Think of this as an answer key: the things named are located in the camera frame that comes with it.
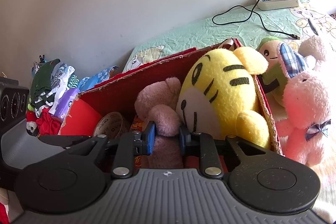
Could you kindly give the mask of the pink teddy bear plush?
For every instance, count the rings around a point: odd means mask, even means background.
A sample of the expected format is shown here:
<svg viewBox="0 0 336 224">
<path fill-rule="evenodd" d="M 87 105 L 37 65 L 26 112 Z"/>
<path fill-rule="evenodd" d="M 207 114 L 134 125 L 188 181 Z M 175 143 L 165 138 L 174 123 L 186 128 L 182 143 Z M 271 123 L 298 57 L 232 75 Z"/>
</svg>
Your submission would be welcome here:
<svg viewBox="0 0 336 224">
<path fill-rule="evenodd" d="M 176 113 L 181 91 L 181 82 L 170 77 L 142 89 L 134 103 L 135 111 L 143 121 L 145 129 L 149 122 L 154 122 L 155 134 L 153 153 L 141 158 L 143 168 L 180 169 L 183 160 L 177 135 L 181 120 Z"/>
</svg>

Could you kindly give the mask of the green frog plush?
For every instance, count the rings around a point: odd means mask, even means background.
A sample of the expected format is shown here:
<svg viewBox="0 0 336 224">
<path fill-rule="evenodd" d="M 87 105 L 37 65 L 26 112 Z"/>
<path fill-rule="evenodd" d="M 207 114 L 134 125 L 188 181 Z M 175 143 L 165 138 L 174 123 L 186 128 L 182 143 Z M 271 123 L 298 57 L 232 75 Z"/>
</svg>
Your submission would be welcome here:
<svg viewBox="0 0 336 224">
<path fill-rule="evenodd" d="M 282 99 L 288 79 L 281 69 L 277 56 L 278 45 L 282 43 L 283 41 L 277 37 L 267 36 L 261 40 L 257 51 L 268 61 L 268 68 L 266 72 L 261 75 L 264 92 L 270 93 L 279 105 L 284 106 Z"/>
</svg>

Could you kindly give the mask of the white bunny plaid ears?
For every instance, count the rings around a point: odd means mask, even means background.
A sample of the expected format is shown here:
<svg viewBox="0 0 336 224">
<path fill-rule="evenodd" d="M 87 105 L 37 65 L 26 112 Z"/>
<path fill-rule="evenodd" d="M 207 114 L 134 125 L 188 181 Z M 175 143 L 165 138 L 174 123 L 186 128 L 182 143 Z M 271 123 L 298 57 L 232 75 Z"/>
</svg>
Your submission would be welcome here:
<svg viewBox="0 0 336 224">
<path fill-rule="evenodd" d="M 286 118 L 276 122 L 278 135 L 286 138 L 282 151 L 301 164 L 318 165 L 331 126 L 332 50 L 313 36 L 297 52 L 281 43 L 277 57 L 288 80 L 282 97 Z"/>
</svg>

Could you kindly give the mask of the brown tape roll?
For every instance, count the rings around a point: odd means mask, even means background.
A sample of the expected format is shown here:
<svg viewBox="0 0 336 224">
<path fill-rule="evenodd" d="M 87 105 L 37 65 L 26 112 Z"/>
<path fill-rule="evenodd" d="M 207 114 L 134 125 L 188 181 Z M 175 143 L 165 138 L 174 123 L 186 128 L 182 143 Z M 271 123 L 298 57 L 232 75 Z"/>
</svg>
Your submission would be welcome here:
<svg viewBox="0 0 336 224">
<path fill-rule="evenodd" d="M 108 113 L 96 125 L 93 136 L 106 135 L 109 139 L 116 139 L 127 132 L 123 116 L 118 112 Z"/>
</svg>

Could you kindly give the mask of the red cloth bundle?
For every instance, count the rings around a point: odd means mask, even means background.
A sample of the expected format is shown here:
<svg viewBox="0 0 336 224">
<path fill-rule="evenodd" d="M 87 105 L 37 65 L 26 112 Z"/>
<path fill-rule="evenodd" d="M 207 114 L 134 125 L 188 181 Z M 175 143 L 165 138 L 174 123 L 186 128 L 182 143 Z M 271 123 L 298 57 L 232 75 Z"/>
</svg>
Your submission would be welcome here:
<svg viewBox="0 0 336 224">
<path fill-rule="evenodd" d="M 26 120 L 27 132 L 33 136 L 57 135 L 61 127 L 60 120 L 51 115 L 48 108 L 42 110 L 39 118 L 33 111 L 28 110 Z"/>
</svg>

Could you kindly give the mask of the red cardboard box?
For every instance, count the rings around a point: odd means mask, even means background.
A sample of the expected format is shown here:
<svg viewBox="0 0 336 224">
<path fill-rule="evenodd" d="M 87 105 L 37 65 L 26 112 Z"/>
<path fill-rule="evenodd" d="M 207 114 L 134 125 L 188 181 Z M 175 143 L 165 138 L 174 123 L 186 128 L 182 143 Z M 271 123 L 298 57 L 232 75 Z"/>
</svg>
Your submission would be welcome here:
<svg viewBox="0 0 336 224">
<path fill-rule="evenodd" d="M 238 41 L 234 41 L 232 45 L 217 44 L 200 50 L 191 48 L 170 57 L 153 61 L 137 69 L 121 73 L 88 91 L 81 92 L 74 100 L 64 119 L 60 128 L 60 135 L 93 136 L 98 122 L 111 112 L 118 112 L 126 121 L 132 122 L 135 117 L 138 117 L 134 103 L 139 92 L 146 86 L 164 81 L 170 77 L 176 77 L 180 80 L 182 87 L 190 69 L 205 53 L 218 48 L 234 51 L 240 47 L 243 46 Z M 259 99 L 259 113 L 268 124 L 270 134 L 269 150 L 281 153 L 282 149 L 275 122 L 257 76 L 254 76 L 254 82 Z"/>
</svg>

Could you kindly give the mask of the yellow tiger plush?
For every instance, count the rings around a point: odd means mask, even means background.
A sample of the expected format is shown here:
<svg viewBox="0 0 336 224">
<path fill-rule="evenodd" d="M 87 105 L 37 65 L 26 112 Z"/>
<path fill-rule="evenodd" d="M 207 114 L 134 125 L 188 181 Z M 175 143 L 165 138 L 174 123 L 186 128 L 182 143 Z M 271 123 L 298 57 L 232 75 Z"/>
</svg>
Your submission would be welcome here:
<svg viewBox="0 0 336 224">
<path fill-rule="evenodd" d="M 214 139 L 237 135 L 270 148 L 265 118 L 259 113 L 254 76 L 266 71 L 268 61 L 251 47 L 234 51 L 218 48 L 205 53 L 188 72 L 176 112 L 189 132 Z"/>
</svg>

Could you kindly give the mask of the dark green striped garment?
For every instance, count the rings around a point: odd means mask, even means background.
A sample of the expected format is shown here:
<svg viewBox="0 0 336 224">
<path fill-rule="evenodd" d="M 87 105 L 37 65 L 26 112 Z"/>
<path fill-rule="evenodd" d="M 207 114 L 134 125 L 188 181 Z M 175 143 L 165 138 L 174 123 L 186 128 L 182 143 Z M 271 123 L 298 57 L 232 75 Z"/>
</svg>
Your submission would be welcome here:
<svg viewBox="0 0 336 224">
<path fill-rule="evenodd" d="M 60 64 L 59 59 L 54 59 L 40 66 L 35 73 L 33 83 L 30 88 L 31 106 L 35 112 L 42 111 L 46 107 L 54 104 L 55 93 L 51 87 L 51 75 L 56 65 Z"/>
</svg>

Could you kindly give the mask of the purple tissue pack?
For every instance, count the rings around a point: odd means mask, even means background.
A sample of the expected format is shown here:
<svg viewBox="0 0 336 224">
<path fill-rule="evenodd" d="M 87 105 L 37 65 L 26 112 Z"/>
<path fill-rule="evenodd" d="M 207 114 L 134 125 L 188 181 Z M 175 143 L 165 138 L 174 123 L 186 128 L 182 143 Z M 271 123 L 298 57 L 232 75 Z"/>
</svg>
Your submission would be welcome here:
<svg viewBox="0 0 336 224">
<path fill-rule="evenodd" d="M 70 88 L 60 98 L 54 114 L 54 116 L 58 120 L 60 121 L 64 120 L 70 109 L 72 102 L 74 101 L 78 93 L 79 93 L 78 88 Z"/>
</svg>

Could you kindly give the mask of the blue checkered cloth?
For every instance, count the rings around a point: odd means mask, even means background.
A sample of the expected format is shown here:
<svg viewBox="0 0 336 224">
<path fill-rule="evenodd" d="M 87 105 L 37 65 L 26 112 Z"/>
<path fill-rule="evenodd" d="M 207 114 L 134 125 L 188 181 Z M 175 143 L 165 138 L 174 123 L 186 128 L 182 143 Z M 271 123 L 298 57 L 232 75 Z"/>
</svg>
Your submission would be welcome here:
<svg viewBox="0 0 336 224">
<path fill-rule="evenodd" d="M 86 90 L 89 90 L 93 88 L 94 86 L 103 83 L 104 81 L 109 80 L 113 77 L 115 71 L 118 69 L 117 65 L 114 65 L 112 67 L 108 67 L 99 73 L 96 73 L 95 75 L 91 77 L 84 77 L 82 80 L 80 80 L 77 88 L 80 92 L 84 92 Z"/>
</svg>

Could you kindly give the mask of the green cartoon bed sheet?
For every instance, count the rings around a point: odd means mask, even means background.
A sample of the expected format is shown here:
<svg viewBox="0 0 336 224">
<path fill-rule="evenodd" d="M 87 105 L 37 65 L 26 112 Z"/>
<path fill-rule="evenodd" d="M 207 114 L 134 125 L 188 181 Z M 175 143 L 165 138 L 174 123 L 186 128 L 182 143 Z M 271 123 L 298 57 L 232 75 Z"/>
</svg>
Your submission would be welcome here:
<svg viewBox="0 0 336 224">
<path fill-rule="evenodd" d="M 136 46 L 129 56 L 124 71 L 129 71 L 142 64 L 173 55 L 189 48 L 204 48 L 223 42 L 225 39 L 237 38 L 244 45 L 256 48 L 260 41 L 276 36 L 289 42 L 290 34 L 305 40 L 315 33 L 330 39 L 335 47 L 335 19 L 313 8 L 309 0 L 300 0 L 300 5 L 294 8 L 261 11 L 245 18 L 249 12 L 245 9 L 234 9 L 220 17 L 224 26 L 216 26 L 211 18 L 189 24 L 150 39 L 143 45 Z"/>
</svg>

